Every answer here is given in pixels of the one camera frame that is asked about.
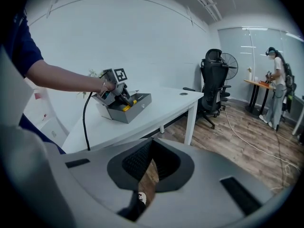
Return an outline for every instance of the table leg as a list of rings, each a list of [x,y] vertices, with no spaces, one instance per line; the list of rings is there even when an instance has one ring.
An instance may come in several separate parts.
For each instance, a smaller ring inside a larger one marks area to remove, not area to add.
[[[160,126],[160,132],[161,132],[161,133],[164,133],[164,132],[165,132],[165,129],[164,129],[163,125]]]
[[[196,101],[193,104],[193,106],[188,109],[187,129],[186,129],[186,135],[184,141],[184,143],[187,145],[191,144],[197,108],[198,108],[198,101]]]
[[[266,89],[264,101],[263,101],[263,104],[262,104],[262,107],[261,107],[261,110],[260,110],[260,115],[263,114],[264,106],[265,106],[265,103],[266,103],[266,100],[267,100],[267,96],[268,96],[268,91],[269,91],[269,89]]]
[[[302,108],[302,112],[301,112],[301,115],[300,115],[300,117],[299,117],[299,120],[298,120],[298,122],[296,123],[296,126],[294,127],[293,135],[296,134],[296,131],[298,130],[298,128],[299,128],[299,126],[300,126],[300,124],[301,124],[301,122],[302,122],[302,120],[303,120],[303,116],[304,116],[304,106],[303,106],[303,108]]]
[[[258,90],[259,90],[260,86],[257,86],[256,87],[256,91],[255,91],[255,97],[253,99],[253,102],[252,102],[252,105],[250,107],[250,112],[252,113],[253,112],[253,109],[255,108],[255,105],[256,105],[256,101],[257,101],[257,94],[258,94]]]
[[[251,96],[249,107],[252,106],[252,102],[253,102],[253,99],[255,97],[256,88],[257,88],[256,85],[253,85],[252,96]]]

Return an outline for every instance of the yellow handle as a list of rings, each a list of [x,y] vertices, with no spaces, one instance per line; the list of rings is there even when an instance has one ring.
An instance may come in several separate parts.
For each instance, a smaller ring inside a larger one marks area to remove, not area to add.
[[[123,112],[126,112],[127,110],[129,110],[131,107],[129,105],[127,105],[126,107],[123,108]]]

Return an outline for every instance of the light blue jeans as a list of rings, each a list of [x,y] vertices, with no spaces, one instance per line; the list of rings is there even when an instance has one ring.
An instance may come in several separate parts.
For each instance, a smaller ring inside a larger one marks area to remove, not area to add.
[[[276,126],[280,123],[285,94],[286,86],[282,84],[277,85],[275,87],[274,97],[271,100],[269,110],[266,116],[263,116],[267,122],[272,122],[273,128],[276,128]]]

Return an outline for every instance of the white sneaker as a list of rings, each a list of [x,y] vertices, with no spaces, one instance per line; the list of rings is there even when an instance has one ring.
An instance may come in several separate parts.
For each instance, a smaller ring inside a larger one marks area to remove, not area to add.
[[[274,130],[276,130],[276,128],[272,127],[272,122],[271,122],[271,121],[268,123],[268,125],[269,125],[269,127],[271,127],[271,128],[273,128]]]
[[[147,196],[143,192],[138,193],[138,199],[144,204],[147,202]]]
[[[264,123],[267,123],[263,115],[258,116],[259,119],[261,119]]]

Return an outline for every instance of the wooden desk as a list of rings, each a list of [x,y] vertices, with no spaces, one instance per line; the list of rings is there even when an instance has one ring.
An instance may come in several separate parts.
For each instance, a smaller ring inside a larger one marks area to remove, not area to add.
[[[259,116],[259,115],[263,114],[263,110],[264,110],[264,107],[265,107],[265,103],[266,103],[266,100],[267,100],[269,90],[274,89],[274,88],[271,85],[265,86],[265,85],[262,85],[258,82],[247,80],[247,79],[244,79],[244,81],[247,82],[247,83],[253,84],[253,91],[252,91],[251,100],[250,100],[249,105],[246,106],[245,109],[247,111],[249,111],[251,114],[253,114],[255,116]],[[257,98],[258,90],[259,90],[260,87],[265,88],[266,92],[265,92],[262,107],[261,107],[260,110],[258,110],[257,108],[255,108],[255,105],[256,105],[256,101],[257,101],[256,98]]]

